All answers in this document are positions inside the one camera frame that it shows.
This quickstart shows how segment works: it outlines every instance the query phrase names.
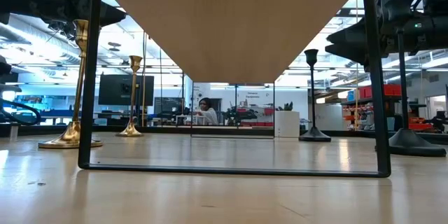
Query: black stand base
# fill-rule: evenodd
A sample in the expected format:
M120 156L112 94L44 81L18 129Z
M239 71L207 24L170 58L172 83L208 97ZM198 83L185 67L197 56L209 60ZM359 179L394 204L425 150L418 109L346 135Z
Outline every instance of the black stand base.
M307 133L299 136L300 141L317 141L317 142L331 142L331 137L322 133L318 128L312 127Z
M428 143L411 129L400 129L389 139L391 154L421 157L445 157L444 148Z

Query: ceiling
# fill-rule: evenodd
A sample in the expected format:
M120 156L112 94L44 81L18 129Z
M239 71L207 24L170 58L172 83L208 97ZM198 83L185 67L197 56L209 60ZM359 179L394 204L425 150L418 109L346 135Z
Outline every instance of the ceiling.
M103 1L119 8L115 0ZM319 49L315 80L321 87L347 87L354 85L356 77L362 85L369 85L368 74L364 73L361 66L356 73L356 64L348 59L328 54L324 50L329 44L326 41L329 34L355 24L361 18L356 17L356 14L363 14L363 0L348 0L344 7L355 9L351 11L352 16L332 18L305 48L305 50ZM10 24L0 24L0 31L2 28L23 39L20 43L5 43L5 39L2 40L0 36L0 55L4 56L9 64L15 65L15 72L45 76L45 81L48 82L73 84L76 82L79 64L77 45L50 30L46 23L35 17L12 14ZM123 65L126 63L124 61L128 60L129 55L144 54L146 54L146 74L154 75L156 83L160 83L160 79L164 85L181 83L182 70L154 40L144 35L143 29L130 16L117 24L102 27L99 36L97 75L131 74L129 66ZM417 69L421 66L443 67L448 64L448 57L445 50L419 52L417 56L407 57L406 64L408 69ZM385 80L396 81L398 56L390 55L383 59L383 67L386 70ZM291 62L289 69L280 75L276 85L304 86L309 85L309 79L309 67L302 52Z

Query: black metal frame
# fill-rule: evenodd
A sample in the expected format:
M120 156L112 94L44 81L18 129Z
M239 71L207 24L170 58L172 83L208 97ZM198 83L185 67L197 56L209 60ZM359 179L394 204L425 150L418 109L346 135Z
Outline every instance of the black metal frame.
M92 164L90 163L90 142L92 138L93 104L95 97L95 72L97 68L99 13L101 0L91 0L89 39L83 95L83 117L81 120L78 166L82 169L121 170L140 172L182 172L196 174L245 174L283 176L338 176L385 178L391 174L389 137L384 115L384 93L382 61L379 49L379 32L375 11L375 0L364 0L367 46L370 55L370 75L374 100L374 122L376 128L377 164L376 172L369 171L315 171L285 169L223 169L215 167L160 167L147 165Z

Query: light wood surface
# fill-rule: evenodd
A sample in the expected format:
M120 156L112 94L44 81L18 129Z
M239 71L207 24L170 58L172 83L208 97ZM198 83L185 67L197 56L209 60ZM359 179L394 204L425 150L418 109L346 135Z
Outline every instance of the light wood surface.
M347 0L117 0L199 83L273 83Z
M83 171L53 136L0 139L0 223L421 224L448 219L446 158L392 156L390 178L309 178ZM92 162L376 169L373 139L332 143L147 134L105 142Z

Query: shelf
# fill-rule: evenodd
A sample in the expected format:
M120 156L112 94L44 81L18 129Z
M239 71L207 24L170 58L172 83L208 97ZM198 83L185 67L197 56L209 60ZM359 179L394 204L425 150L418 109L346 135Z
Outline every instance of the shelf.
M400 101L401 97L399 97L399 96L388 96L388 95L384 96L384 101L390 101L390 100ZM366 99L359 99L358 100L358 105L359 104L367 104L367 103L372 102L372 101L373 101L372 97L371 98L366 98ZM341 103L341 105L355 105L355 104L356 104L356 101L347 101L347 102L342 102Z

